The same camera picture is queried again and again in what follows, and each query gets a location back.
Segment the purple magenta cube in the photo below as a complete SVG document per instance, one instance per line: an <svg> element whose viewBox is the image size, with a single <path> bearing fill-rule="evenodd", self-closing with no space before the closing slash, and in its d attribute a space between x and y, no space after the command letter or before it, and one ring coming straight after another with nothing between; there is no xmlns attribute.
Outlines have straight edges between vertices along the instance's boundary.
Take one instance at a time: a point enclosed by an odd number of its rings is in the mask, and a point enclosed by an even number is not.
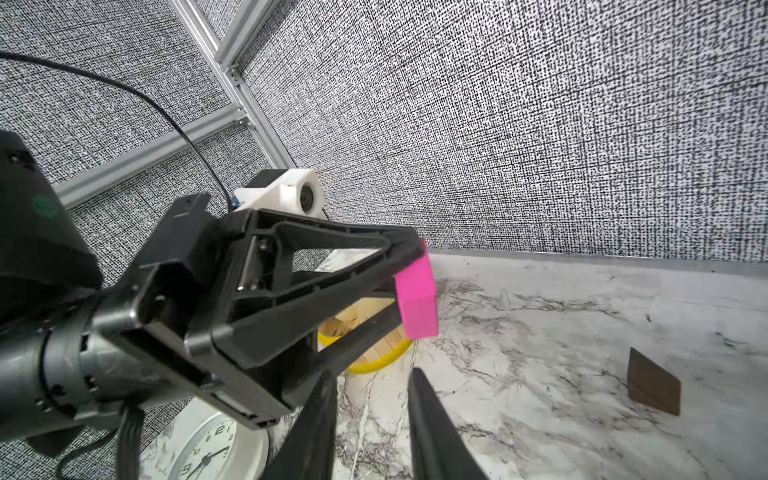
<svg viewBox="0 0 768 480"><path fill-rule="evenodd" d="M420 244L422 254L394 277L402 325L409 340L439 335L437 285L426 243L421 239Z"/></svg>

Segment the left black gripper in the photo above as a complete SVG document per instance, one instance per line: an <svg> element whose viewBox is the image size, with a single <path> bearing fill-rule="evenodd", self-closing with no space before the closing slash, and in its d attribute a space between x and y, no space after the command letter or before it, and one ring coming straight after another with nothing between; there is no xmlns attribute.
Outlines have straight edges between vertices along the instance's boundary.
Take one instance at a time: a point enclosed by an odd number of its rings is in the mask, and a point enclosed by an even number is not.
<svg viewBox="0 0 768 480"><path fill-rule="evenodd" d="M412 227L353 225L275 210L217 219L207 193L177 199L92 318L101 333L169 390L195 396L249 428L307 402L317 380L380 370L408 349L398 303L374 292L424 251ZM296 252L370 249L331 273L293 271ZM329 335L325 319L334 332ZM289 356L281 394L253 373Z"/></svg>

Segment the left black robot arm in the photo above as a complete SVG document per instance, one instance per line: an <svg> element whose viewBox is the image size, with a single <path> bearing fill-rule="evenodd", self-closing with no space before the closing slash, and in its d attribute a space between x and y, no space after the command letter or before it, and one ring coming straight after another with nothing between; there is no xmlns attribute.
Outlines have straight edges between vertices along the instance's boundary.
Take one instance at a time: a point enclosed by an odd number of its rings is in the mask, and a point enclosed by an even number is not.
<svg viewBox="0 0 768 480"><path fill-rule="evenodd" d="M272 209L222 217L206 193L173 202L122 277L95 256L21 137L1 135L1 437L48 457L85 428L194 396L241 425L302 406L400 323L395 306L329 355L318 327L394 295L423 254L410 227Z"/></svg>

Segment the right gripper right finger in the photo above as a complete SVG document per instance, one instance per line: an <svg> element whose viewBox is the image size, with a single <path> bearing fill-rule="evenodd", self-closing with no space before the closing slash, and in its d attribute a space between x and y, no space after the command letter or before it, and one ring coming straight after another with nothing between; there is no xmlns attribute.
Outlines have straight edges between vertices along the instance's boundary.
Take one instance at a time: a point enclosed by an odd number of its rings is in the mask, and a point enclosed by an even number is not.
<svg viewBox="0 0 768 480"><path fill-rule="evenodd" d="M415 479L487 479L420 368L409 377L408 415Z"/></svg>

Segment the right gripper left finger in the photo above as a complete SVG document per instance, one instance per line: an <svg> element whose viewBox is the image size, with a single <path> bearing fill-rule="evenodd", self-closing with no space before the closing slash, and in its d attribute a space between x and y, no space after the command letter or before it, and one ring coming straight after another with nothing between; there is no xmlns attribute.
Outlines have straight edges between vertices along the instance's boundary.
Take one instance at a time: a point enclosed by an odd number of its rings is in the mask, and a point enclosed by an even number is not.
<svg viewBox="0 0 768 480"><path fill-rule="evenodd" d="M337 400L337 377L326 371L261 479L332 478Z"/></svg>

